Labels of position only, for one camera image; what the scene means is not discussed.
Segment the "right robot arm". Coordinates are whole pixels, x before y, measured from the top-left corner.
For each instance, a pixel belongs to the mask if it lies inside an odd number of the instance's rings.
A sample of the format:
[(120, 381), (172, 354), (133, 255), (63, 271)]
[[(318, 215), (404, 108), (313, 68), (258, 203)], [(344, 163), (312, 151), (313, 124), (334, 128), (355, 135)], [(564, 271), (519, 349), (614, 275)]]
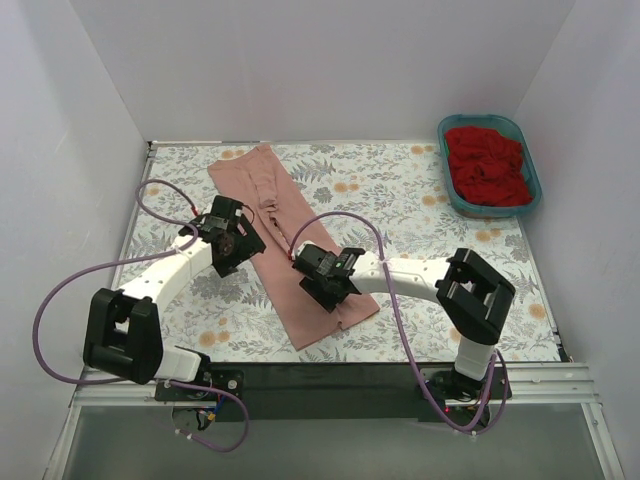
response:
[(450, 258), (379, 259), (361, 248), (338, 255), (306, 241), (292, 254), (300, 286), (325, 310), (353, 295), (395, 293), (443, 308), (461, 335), (450, 374), (438, 389), (475, 397), (489, 384), (490, 359), (500, 340), (515, 287), (475, 251), (459, 248)]

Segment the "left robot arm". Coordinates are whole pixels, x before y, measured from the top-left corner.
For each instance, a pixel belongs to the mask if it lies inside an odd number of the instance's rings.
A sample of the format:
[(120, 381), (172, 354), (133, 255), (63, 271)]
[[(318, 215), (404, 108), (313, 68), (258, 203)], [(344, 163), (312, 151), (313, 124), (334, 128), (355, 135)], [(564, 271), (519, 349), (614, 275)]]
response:
[(166, 344), (162, 314), (204, 270), (213, 268), (225, 278), (265, 251), (244, 208), (238, 200), (216, 196), (208, 213), (181, 228), (167, 257), (118, 289), (94, 294), (83, 349), (85, 365), (141, 385), (176, 380), (188, 398), (205, 398), (213, 386), (211, 373), (203, 369), (208, 357)]

